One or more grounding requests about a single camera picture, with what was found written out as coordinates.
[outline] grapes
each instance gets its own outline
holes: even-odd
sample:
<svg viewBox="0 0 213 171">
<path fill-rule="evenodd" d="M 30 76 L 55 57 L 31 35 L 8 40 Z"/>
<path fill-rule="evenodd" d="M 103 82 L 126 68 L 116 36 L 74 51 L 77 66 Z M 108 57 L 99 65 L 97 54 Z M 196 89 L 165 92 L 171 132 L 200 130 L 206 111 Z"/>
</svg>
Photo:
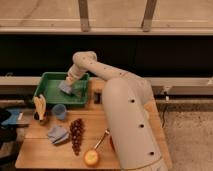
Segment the grapes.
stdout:
<svg viewBox="0 0 213 171">
<path fill-rule="evenodd" d="M 82 144 L 82 137 L 84 133 L 83 120 L 79 118 L 71 122 L 70 132 L 71 132 L 72 149 L 74 154 L 78 156 L 81 151 L 80 146 Z"/>
</svg>

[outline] green plastic tray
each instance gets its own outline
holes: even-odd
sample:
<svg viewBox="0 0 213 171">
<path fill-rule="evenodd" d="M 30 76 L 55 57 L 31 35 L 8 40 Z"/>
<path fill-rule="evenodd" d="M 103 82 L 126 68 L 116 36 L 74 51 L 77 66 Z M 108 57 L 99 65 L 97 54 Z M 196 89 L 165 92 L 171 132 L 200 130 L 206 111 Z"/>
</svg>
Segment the green plastic tray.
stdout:
<svg viewBox="0 0 213 171">
<path fill-rule="evenodd" d="M 73 84 L 74 89 L 80 89 L 82 95 L 78 97 L 76 95 L 68 95 L 62 92 L 58 86 L 62 80 L 65 80 L 67 76 L 66 72 L 45 72 L 43 73 L 40 83 L 34 93 L 34 96 L 43 94 L 46 98 L 47 104 L 65 104 L 71 107 L 83 107 L 87 103 L 87 89 L 89 74 L 84 76 Z"/>
</svg>

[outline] black wall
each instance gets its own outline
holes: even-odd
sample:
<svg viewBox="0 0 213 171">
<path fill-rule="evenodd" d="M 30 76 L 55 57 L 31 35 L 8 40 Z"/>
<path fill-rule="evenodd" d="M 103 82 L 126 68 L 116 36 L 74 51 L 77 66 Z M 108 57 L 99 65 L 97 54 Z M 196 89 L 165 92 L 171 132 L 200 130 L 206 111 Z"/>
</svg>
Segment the black wall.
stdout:
<svg viewBox="0 0 213 171">
<path fill-rule="evenodd" d="M 77 51 L 141 76 L 212 76 L 213 36 L 0 35 L 0 75 L 66 72 Z"/>
</svg>

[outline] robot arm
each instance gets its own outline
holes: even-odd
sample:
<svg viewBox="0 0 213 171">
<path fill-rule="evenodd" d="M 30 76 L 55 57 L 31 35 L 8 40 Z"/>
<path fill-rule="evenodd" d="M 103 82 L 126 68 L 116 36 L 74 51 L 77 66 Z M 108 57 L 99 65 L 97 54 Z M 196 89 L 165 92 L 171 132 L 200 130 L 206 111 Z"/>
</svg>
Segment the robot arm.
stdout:
<svg viewBox="0 0 213 171">
<path fill-rule="evenodd" d="M 143 108 L 153 99 L 151 85 L 128 71 L 97 62 L 94 52 L 73 56 L 67 84 L 88 70 L 107 81 L 102 92 L 103 108 L 122 170 L 166 171 L 167 167 Z"/>
</svg>

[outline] blue towel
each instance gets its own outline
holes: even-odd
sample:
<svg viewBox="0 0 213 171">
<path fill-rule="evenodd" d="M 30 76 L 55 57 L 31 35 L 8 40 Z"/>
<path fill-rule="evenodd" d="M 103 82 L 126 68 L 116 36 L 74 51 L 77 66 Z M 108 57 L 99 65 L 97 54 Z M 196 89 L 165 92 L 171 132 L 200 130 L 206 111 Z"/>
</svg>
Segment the blue towel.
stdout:
<svg viewBox="0 0 213 171">
<path fill-rule="evenodd" d="M 1 124 L 4 126 L 15 125 L 20 114 L 20 109 L 7 109 L 7 111 L 11 113 L 11 116 Z"/>
</svg>

